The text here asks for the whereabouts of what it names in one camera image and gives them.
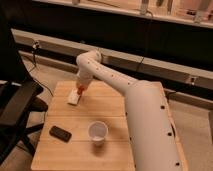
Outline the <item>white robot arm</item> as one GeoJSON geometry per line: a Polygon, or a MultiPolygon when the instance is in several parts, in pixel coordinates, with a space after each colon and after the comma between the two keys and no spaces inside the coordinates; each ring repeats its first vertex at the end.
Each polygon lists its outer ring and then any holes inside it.
{"type": "Polygon", "coordinates": [[[150,81],[102,65],[101,59],[97,50],[77,56],[77,85],[86,89],[97,77],[124,97],[135,171],[183,171],[163,93],[150,81]]]}

